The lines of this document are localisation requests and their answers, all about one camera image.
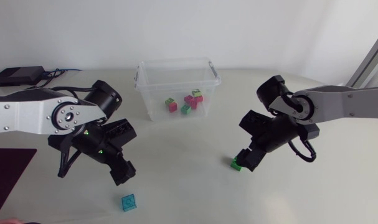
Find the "black power adapter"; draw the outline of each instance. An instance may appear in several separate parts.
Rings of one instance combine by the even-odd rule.
[[[6,68],[0,72],[0,86],[36,85],[44,72],[42,66]]]

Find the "teal block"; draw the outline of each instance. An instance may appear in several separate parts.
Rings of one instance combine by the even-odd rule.
[[[189,105],[184,105],[184,106],[182,106],[181,111],[182,111],[182,113],[184,113],[184,114],[189,114],[190,111],[191,111],[191,106],[189,106]]]
[[[122,210],[127,212],[136,208],[135,196],[133,194],[122,198]]]

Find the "black cable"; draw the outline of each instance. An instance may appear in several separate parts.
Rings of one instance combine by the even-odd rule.
[[[71,87],[71,86],[58,86],[58,87],[51,88],[51,90],[54,90],[54,91],[66,90],[66,91],[89,92],[89,91],[95,91],[95,90],[97,90],[97,88],[96,87],[79,88],[79,87]]]
[[[311,157],[304,156],[293,144],[292,141],[289,141],[288,144],[290,145],[291,149],[295,152],[297,156],[299,156],[301,159],[303,159],[306,162],[313,162],[316,159],[316,152],[314,151],[312,145],[309,143],[309,141],[302,141],[303,145],[309,150],[311,153]]]

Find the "blue block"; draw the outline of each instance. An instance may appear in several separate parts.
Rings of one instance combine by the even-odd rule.
[[[135,196],[133,194],[122,198],[122,209],[124,212],[136,208]]]

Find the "pink block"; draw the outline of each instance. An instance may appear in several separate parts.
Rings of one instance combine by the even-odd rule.
[[[170,103],[168,104],[169,112],[172,113],[177,110],[177,103]]]
[[[186,97],[184,98],[184,101],[185,101],[187,104],[190,104],[191,101],[193,101],[193,100],[194,100],[194,97],[191,96],[191,95],[186,96]]]
[[[196,100],[197,100],[197,102],[202,102],[204,99],[203,99],[202,96],[197,96],[197,97],[196,97]]]
[[[193,99],[191,102],[190,102],[190,106],[192,109],[197,109],[197,100],[196,99]]]

